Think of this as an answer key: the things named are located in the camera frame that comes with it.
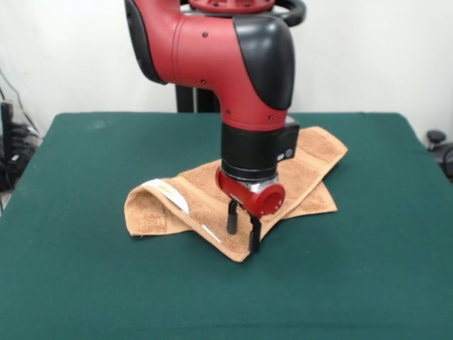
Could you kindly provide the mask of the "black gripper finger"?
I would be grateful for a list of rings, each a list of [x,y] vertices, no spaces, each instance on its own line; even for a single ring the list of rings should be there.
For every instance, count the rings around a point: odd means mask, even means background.
[[[231,199],[228,206],[228,216],[227,216],[227,232],[230,235],[237,233],[238,229],[238,214],[237,214],[238,202],[234,199]]]
[[[261,222],[256,216],[250,215],[250,221],[252,224],[252,230],[249,237],[249,251],[251,254],[256,254],[260,249],[260,233],[261,233]]]

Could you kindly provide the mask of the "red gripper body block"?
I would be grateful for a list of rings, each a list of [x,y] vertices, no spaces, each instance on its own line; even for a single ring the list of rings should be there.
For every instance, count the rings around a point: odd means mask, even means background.
[[[237,207],[241,206],[250,215],[262,218],[276,213],[284,203],[285,189],[279,183],[278,174],[264,181],[246,182],[217,169],[215,178],[219,189],[230,198],[229,217],[235,216]]]

